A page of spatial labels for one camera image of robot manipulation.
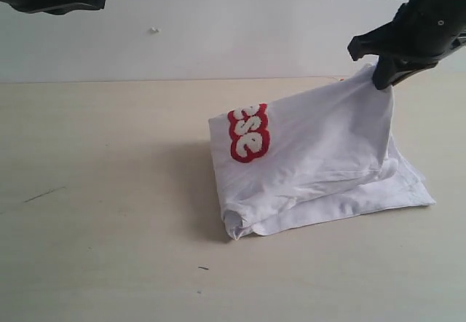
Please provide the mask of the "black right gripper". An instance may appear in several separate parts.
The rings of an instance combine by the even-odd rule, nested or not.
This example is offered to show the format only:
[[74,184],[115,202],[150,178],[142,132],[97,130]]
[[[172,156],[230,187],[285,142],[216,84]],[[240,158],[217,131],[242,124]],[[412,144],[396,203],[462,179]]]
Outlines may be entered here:
[[[409,55],[400,55],[400,34]],[[398,20],[354,36],[347,46],[353,61],[378,55],[372,82],[377,90],[430,70],[465,46],[465,0],[409,0]]]

